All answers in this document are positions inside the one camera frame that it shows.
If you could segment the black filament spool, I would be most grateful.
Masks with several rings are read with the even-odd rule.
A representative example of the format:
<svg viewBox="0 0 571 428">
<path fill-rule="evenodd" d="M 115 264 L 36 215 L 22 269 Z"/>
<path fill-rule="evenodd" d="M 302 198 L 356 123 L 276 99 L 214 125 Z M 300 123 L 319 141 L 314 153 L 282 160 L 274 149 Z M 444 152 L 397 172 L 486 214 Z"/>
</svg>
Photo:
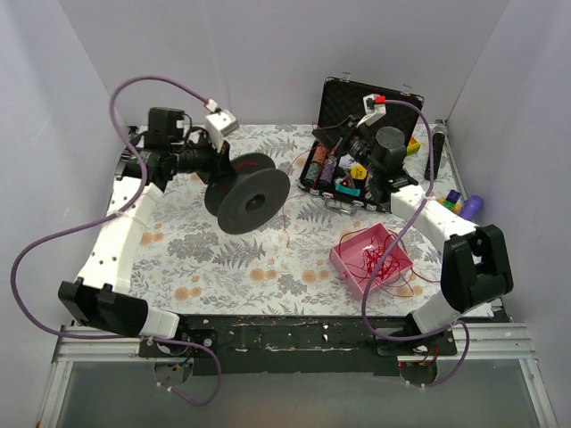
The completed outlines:
<svg viewBox="0 0 571 428">
<path fill-rule="evenodd" d="M 234 176 L 207 186 L 204 204 L 229 235 L 251 232 L 272 219 L 290 192 L 287 174 L 263 153 L 247 153 L 230 162 Z"/>
</svg>

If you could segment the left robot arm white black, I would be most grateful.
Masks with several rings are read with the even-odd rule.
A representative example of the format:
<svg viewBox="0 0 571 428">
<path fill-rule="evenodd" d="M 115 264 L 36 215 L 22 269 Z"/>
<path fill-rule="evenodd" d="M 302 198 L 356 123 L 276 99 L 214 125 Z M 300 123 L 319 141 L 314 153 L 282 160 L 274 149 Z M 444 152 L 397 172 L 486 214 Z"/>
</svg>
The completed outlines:
<svg viewBox="0 0 571 428">
<path fill-rule="evenodd" d="M 136 152 L 124 151 L 115 170 L 105 223 L 87 262 L 72 282 L 62 282 L 58 297 L 80 324 L 127 337 L 159 338 L 165 352 L 178 357 L 190 336 L 178 327 L 178 315 L 129 295 L 137 248 L 168 182 L 196 173 L 210 185 L 234 177 L 224 138 L 238 127 L 236 117 L 218 109 L 202 126 L 184 128 L 179 109 L 152 108 L 146 131 L 132 136 Z"/>
</svg>

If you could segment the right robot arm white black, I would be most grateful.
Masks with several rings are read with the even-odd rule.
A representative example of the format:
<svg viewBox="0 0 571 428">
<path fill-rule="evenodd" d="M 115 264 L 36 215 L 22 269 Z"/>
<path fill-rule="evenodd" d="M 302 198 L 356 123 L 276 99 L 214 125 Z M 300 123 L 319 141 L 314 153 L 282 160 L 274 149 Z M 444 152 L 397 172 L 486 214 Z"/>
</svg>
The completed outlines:
<svg viewBox="0 0 571 428">
<path fill-rule="evenodd" d="M 341 124 L 316 128 L 313 135 L 329 150 L 341 149 L 359 164 L 368 167 L 372 178 L 382 164 L 376 149 L 384 148 L 377 135 L 375 140 L 362 119 L 355 123 L 349 116 Z M 407 185 L 391 193 L 390 212 L 408 220 L 394 238 L 385 255 L 388 256 L 411 226 L 414 226 L 442 254 L 440 291 L 423 306 L 410 312 L 400 336 L 378 333 L 368 321 L 367 297 L 373 275 L 385 262 L 382 256 L 367 282 L 361 302 L 361 317 L 365 326 L 376 337 L 391 342 L 404 342 L 414 354 L 424 354 L 434 347 L 436 335 L 447 330 L 470 310 L 500 298 L 513 290 L 513 277 L 504 234 L 495 225 L 479 226 L 445 209 L 429 199 L 434 187 L 434 171 L 429 175 L 429 187 Z M 388 178 L 380 176 L 387 182 Z"/>
</svg>

